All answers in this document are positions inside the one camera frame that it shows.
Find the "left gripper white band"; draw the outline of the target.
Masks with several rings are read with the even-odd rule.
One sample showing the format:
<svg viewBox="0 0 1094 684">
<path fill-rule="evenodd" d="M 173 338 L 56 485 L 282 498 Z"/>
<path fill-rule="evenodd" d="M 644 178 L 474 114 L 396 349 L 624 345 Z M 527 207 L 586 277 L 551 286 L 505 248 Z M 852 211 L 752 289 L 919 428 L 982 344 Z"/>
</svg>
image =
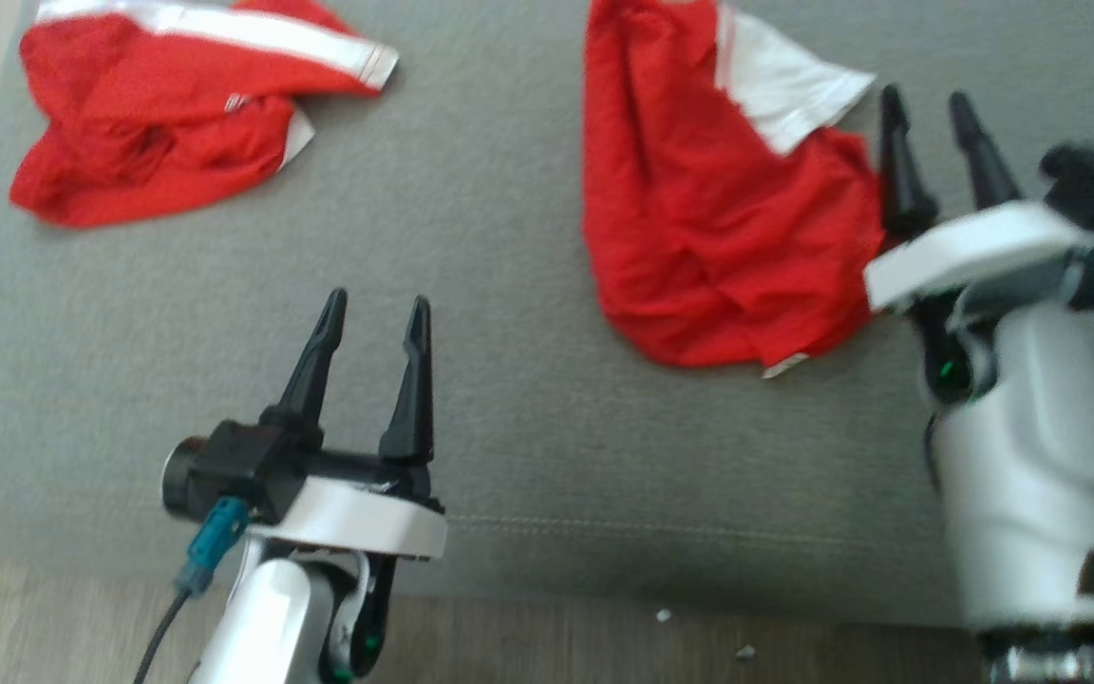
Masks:
<svg viewBox="0 0 1094 684">
<path fill-rule="evenodd" d="M 323 445 L 321 411 L 347 306 L 348 292 L 331 290 L 281 398 L 261 411 L 261 425 L 283 429 L 300 447 Z M 434 404 L 431 306 L 424 295 L 414 298 L 403 348 L 398 399 L 379 439 L 383 460 L 340 451 L 305 454 L 307 478 L 286 517 L 275 525 L 256 524 L 253 536 L 407 559 L 442 557 L 447 519 L 427 464 L 434 457 Z"/>
</svg>

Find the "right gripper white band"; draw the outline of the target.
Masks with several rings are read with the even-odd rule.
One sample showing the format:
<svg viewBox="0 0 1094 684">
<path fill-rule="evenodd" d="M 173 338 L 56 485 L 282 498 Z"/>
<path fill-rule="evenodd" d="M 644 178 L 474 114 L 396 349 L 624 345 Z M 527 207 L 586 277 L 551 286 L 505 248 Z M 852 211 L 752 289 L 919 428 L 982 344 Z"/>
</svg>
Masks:
<svg viewBox="0 0 1094 684">
<path fill-rule="evenodd" d="M 938 202 L 917 169 L 898 86 L 884 86 L 878 105 L 881 225 L 891 242 L 903 243 L 864 269 L 870 311 L 904 313 L 920 298 L 1094 250 L 1094 231 L 1076 227 L 1040 200 L 1021 200 L 1024 195 L 965 91 L 952 92 L 948 114 L 977 212 L 934 227 Z"/>
</svg>

